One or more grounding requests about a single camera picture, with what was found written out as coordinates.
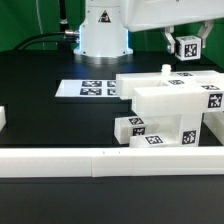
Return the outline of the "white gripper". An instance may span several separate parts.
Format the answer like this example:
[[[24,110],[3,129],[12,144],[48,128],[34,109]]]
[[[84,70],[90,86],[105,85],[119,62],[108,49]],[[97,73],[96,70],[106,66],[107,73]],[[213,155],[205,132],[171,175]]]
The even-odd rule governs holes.
[[[202,21],[197,37],[205,48],[212,19],[224,17],[224,0],[121,0],[120,10],[122,24],[131,32],[165,27],[167,51],[174,54],[173,26]]]

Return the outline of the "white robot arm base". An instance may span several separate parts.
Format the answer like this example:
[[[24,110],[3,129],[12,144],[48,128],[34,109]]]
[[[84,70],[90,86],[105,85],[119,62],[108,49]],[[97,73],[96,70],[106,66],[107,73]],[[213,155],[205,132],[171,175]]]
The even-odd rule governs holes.
[[[79,27],[79,46],[74,50],[77,61],[117,64],[132,57],[128,30],[120,15],[120,0],[85,0],[85,19]]]

